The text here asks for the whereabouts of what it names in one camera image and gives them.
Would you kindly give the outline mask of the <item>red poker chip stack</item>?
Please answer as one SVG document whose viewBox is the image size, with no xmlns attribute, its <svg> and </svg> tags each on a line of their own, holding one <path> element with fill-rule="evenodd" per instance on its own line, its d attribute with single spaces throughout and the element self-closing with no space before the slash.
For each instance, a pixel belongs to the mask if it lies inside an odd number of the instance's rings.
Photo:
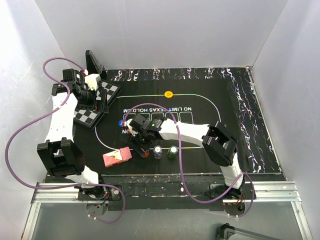
<svg viewBox="0 0 320 240">
<path fill-rule="evenodd" d="M 142 158 L 147 158 L 149 156 L 150 150 L 147 149 L 143 152 L 143 154 L 141 155 Z"/>
</svg>

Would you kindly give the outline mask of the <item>blue small blind button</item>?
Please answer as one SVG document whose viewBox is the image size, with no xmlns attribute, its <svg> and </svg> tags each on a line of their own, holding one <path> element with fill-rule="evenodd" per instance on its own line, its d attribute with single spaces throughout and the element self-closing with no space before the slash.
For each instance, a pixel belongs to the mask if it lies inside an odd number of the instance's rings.
<svg viewBox="0 0 320 240">
<path fill-rule="evenodd" d="M 120 127 L 124 127 L 124 126 L 125 126 L 125 121 L 124 121 L 123 119 L 119 120 L 119 121 L 118 121 L 118 125 L 119 125 Z"/>
</svg>

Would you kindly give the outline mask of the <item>blue poker chip stack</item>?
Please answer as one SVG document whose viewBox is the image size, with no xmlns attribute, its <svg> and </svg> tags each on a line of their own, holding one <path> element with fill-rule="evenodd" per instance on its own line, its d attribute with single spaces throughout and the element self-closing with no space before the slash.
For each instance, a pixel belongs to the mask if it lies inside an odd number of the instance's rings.
<svg viewBox="0 0 320 240">
<path fill-rule="evenodd" d="M 153 156 L 155 159 L 159 160 L 162 158 L 162 147 L 159 146 L 159 145 L 156 145 L 154 148 L 153 148 Z"/>
</svg>

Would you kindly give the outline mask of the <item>yellow big blind button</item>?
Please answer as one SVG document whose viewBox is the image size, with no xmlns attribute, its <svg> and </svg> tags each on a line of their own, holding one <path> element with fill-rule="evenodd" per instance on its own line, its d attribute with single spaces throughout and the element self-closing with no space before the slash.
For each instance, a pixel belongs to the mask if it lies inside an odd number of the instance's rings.
<svg viewBox="0 0 320 240">
<path fill-rule="evenodd" d="M 168 99 L 172 98 L 173 95 L 174 95 L 173 92 L 169 90 L 164 93 L 164 96 Z"/>
</svg>

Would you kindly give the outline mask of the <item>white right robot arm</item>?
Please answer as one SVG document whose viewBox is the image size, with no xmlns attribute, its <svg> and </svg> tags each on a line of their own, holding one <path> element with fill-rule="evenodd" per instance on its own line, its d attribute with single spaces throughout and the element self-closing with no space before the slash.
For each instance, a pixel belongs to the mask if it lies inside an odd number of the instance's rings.
<svg viewBox="0 0 320 240">
<path fill-rule="evenodd" d="M 138 113 L 124 122 L 131 134 L 127 143 L 140 156 L 157 140 L 180 140 L 203 147 L 209 159 L 222 171 L 227 195 L 237 199 L 245 192 L 244 177 L 238 161 L 238 142 L 219 121 L 209 124 L 175 122 L 169 118 L 149 119 Z"/>
</svg>

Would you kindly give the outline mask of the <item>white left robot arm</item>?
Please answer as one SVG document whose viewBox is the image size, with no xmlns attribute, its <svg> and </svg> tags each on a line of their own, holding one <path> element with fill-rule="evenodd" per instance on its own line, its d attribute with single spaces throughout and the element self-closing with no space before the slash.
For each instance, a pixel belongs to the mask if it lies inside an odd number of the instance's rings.
<svg viewBox="0 0 320 240">
<path fill-rule="evenodd" d="M 86 110 L 95 107 L 101 77 L 85 75 L 75 69 L 65 69 L 63 79 L 52 86 L 53 110 L 48 134 L 37 145 L 37 153 L 52 177 L 62 177 L 78 184 L 77 189 L 95 200 L 107 197 L 106 187 L 99 175 L 86 166 L 82 151 L 73 139 L 74 115 L 77 105 Z"/>
</svg>

